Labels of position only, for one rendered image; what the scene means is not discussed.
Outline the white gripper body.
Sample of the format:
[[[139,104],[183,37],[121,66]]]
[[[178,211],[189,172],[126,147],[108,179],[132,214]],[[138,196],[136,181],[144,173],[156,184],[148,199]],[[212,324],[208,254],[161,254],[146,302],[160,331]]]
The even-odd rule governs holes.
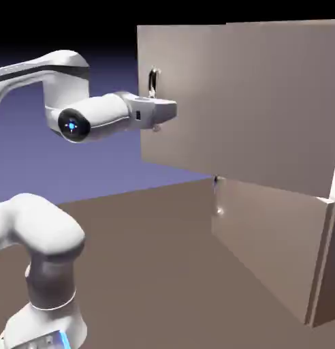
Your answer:
[[[178,114],[177,103],[173,100],[153,99],[153,104],[153,126],[170,121]]]

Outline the small beige cabinet door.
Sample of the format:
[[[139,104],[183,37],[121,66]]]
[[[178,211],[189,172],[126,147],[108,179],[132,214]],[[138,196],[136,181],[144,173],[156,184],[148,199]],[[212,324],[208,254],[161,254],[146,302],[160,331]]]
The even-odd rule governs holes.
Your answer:
[[[221,177],[212,233],[302,323],[310,324],[333,200]]]

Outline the beige cabinet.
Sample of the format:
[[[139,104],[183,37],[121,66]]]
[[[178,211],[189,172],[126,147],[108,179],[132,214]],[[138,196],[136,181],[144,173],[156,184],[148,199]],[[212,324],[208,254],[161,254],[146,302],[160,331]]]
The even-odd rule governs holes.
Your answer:
[[[323,245],[315,303],[310,325],[312,327],[335,320],[335,169],[330,190],[332,211]]]

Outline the large beige cabinet door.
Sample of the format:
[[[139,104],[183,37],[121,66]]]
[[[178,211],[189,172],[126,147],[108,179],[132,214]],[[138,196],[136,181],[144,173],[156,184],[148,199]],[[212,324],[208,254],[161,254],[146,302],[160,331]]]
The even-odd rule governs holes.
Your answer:
[[[138,80],[178,104],[148,162],[335,198],[335,20],[137,29]]]

